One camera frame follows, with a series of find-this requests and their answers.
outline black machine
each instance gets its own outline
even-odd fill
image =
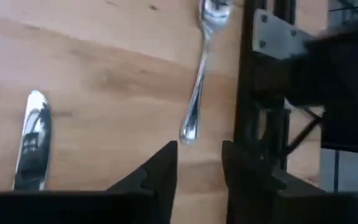
[[[254,14],[266,7],[266,0],[244,5],[234,140],[222,146],[227,223],[358,223],[357,192],[325,192],[286,172],[287,156],[317,125],[322,146],[358,152],[358,22],[280,60],[252,49]],[[293,24],[295,0],[276,0],[274,14]],[[290,144],[286,101],[313,117]],[[323,117],[307,109],[316,105]],[[267,122],[259,137],[261,111]],[[177,143],[170,142],[104,192],[1,193],[0,223],[170,223],[176,182]]]

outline wood grain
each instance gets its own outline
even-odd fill
[[[12,187],[33,89],[52,107],[49,189],[106,189],[178,139],[201,51],[196,8],[192,0],[0,0],[0,191]],[[321,24],[303,10],[299,23],[316,32]],[[214,40],[200,138],[179,148],[173,223],[225,222],[221,141],[233,135],[241,21],[238,1]],[[295,116],[291,136],[307,120]],[[317,150],[289,164],[304,179],[317,173],[308,153],[316,157],[318,144],[306,145]]]

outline knife blade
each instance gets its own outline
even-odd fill
[[[47,99],[39,91],[31,91],[25,108],[14,190],[45,189],[50,157],[51,127],[52,120]]]

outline wooden table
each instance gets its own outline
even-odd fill
[[[49,189],[106,189],[178,139],[201,52],[197,2],[0,0],[0,191],[12,187],[34,89],[45,93],[53,113]],[[302,0],[297,14],[315,34],[325,25],[326,1]],[[241,22],[238,1],[212,47],[200,138],[179,147],[173,223],[226,219],[220,154],[221,141],[233,136]],[[291,133],[303,120],[292,119]],[[316,178],[318,150],[303,151],[289,169]]]

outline metal bracket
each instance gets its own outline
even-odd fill
[[[304,42],[314,37],[275,17],[271,12],[257,9],[254,14],[252,50],[277,59],[305,52]]]

